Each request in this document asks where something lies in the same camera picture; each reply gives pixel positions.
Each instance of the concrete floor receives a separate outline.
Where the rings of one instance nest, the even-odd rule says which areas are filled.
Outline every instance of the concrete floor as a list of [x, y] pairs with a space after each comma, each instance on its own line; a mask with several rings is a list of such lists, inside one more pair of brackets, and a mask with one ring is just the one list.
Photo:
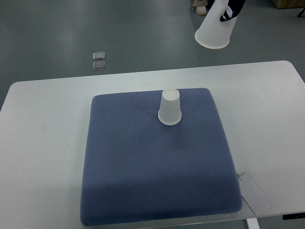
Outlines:
[[[0, 1], [0, 108], [17, 81], [249, 62], [290, 61], [305, 80], [305, 14], [247, 0], [221, 50], [194, 39], [204, 17], [189, 0]], [[106, 52], [93, 71], [92, 54]], [[259, 219], [262, 229], [305, 228], [305, 220]], [[189, 226], [247, 228], [244, 220]]]

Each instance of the shoe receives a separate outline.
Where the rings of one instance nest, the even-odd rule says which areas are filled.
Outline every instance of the shoe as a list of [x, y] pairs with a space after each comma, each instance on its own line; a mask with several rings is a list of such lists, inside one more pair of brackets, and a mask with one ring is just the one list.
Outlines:
[[200, 16], [205, 16], [208, 14], [205, 6], [195, 6], [195, 9], [196, 9], [197, 14]]

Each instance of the fabric texture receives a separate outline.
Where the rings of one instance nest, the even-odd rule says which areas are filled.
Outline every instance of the fabric texture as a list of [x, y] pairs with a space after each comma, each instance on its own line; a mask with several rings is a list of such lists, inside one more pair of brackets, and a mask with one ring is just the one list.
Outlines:
[[239, 211], [242, 198], [208, 89], [179, 89], [181, 121], [158, 119], [162, 91], [93, 98], [82, 192], [85, 226]]

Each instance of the table surface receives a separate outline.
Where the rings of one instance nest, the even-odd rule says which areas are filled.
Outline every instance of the table surface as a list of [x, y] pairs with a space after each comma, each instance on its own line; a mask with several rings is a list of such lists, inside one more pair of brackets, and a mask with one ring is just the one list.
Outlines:
[[80, 197], [92, 98], [99, 94], [208, 88], [236, 172], [272, 203], [255, 215], [164, 219], [143, 228], [305, 211], [305, 84], [286, 61], [14, 83], [0, 112], [0, 227], [83, 228]]

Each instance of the paper cup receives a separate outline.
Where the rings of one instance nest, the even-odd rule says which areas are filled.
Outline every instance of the paper cup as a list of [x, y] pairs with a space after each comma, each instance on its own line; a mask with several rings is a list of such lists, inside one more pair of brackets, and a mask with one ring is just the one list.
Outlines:
[[222, 49], [228, 45], [237, 17], [220, 21], [229, 0], [216, 0], [195, 33], [196, 41], [208, 49]]
[[180, 122], [182, 114], [180, 110], [180, 94], [173, 88], [162, 91], [160, 110], [158, 117], [165, 125], [175, 125]]

